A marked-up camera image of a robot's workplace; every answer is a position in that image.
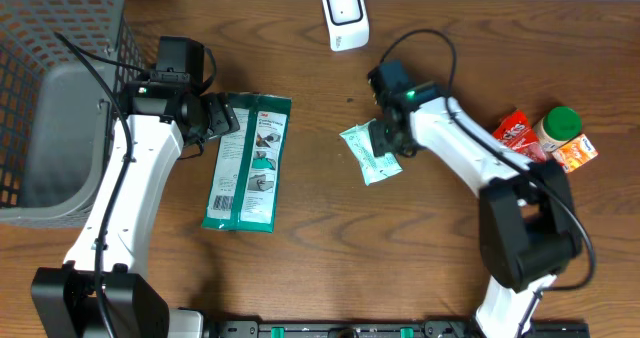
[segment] white device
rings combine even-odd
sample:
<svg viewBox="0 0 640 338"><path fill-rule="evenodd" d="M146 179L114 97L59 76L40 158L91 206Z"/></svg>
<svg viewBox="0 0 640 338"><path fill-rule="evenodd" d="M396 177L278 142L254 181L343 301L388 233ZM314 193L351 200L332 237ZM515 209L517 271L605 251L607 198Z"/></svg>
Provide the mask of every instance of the white device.
<svg viewBox="0 0 640 338"><path fill-rule="evenodd" d="M369 41L369 18L364 0L322 0L331 49L362 47Z"/></svg>

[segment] green clip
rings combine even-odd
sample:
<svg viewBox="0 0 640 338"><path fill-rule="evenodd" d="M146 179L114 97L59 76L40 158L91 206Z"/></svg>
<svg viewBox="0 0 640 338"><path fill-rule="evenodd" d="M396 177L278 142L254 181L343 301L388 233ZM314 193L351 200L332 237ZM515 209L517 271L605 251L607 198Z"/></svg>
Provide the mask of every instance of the green clip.
<svg viewBox="0 0 640 338"><path fill-rule="evenodd" d="M284 338L284 328L271 328L271 338Z"/></svg>
<svg viewBox="0 0 640 338"><path fill-rule="evenodd" d="M413 338L413 328L400 329L400 338Z"/></svg>

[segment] gray plastic bin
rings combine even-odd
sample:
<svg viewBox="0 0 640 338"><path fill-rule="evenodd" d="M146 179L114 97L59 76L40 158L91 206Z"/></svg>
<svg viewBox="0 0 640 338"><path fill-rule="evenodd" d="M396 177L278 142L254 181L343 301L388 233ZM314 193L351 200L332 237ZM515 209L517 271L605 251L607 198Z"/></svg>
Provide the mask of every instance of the gray plastic bin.
<svg viewBox="0 0 640 338"><path fill-rule="evenodd" d="M110 150L106 94L53 36L142 66L124 0L0 0L0 223L81 226ZM93 62L118 92L135 72Z"/></svg>

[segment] green lid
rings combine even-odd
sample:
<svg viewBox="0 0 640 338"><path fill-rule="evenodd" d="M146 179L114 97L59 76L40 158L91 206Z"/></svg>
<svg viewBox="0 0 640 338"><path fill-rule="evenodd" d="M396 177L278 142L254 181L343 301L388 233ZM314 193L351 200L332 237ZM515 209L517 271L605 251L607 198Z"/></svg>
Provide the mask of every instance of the green lid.
<svg viewBox="0 0 640 338"><path fill-rule="evenodd" d="M544 117L542 126L549 137L558 141L568 141L580 133L582 119L569 107L556 107Z"/></svg>

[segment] orange package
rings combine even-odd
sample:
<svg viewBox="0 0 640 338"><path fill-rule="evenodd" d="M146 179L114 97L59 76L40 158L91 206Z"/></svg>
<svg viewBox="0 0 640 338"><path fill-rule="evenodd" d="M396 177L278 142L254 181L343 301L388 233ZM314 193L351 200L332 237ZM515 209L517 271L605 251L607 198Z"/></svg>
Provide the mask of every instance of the orange package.
<svg viewBox="0 0 640 338"><path fill-rule="evenodd" d="M580 134L551 153L566 173L573 172L598 155L587 136Z"/></svg>

